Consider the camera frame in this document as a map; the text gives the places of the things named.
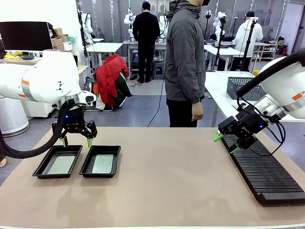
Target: black ribbed rack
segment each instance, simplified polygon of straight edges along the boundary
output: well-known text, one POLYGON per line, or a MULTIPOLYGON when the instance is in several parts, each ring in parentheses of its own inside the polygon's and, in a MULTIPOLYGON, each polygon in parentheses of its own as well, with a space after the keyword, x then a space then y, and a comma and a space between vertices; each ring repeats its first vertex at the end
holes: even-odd
MULTIPOLYGON (((222 138, 226 149, 235 144, 236 140, 233 135, 222 138)), ((260 141, 251 148, 261 155, 270 154, 260 141)), ((240 149, 230 156, 260 204, 305 204, 304 190, 274 156, 259 156, 251 149, 240 149)))

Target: gray plastic basket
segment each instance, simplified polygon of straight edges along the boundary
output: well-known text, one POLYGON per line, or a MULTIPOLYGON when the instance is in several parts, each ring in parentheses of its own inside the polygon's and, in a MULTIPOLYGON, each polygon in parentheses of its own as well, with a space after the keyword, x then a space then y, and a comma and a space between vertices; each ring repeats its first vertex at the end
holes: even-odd
MULTIPOLYGON (((227 94, 232 99, 237 99, 236 91, 242 88, 246 83, 251 81, 253 78, 251 77, 228 77, 228 87, 227 87, 227 94)), ((243 98, 247 101, 258 101, 267 93, 264 89, 258 85, 253 88, 250 92, 245 94, 243 98)))

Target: man in gray jacket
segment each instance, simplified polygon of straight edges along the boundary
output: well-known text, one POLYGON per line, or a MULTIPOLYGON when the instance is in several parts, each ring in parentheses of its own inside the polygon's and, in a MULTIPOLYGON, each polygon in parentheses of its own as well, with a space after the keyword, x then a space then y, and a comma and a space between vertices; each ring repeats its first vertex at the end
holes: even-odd
POLYGON ((197 127, 197 121, 203 118, 204 39, 198 19, 201 6, 209 1, 170 2, 165 74, 170 127, 197 127))

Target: human hand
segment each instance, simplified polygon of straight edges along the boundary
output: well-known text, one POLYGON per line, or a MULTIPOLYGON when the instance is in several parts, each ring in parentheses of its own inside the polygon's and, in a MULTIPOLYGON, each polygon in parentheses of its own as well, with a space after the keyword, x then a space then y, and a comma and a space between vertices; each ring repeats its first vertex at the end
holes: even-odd
POLYGON ((203 107, 201 102, 193 104, 192 106, 192 122, 203 118, 203 107))

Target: black monitor screen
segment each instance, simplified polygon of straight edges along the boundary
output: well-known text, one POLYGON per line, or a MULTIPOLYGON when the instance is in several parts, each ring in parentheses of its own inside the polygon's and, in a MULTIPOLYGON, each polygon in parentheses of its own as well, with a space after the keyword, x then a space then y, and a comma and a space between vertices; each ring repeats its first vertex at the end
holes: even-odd
POLYGON ((6 51, 53 49, 47 22, 0 22, 0 34, 6 51))

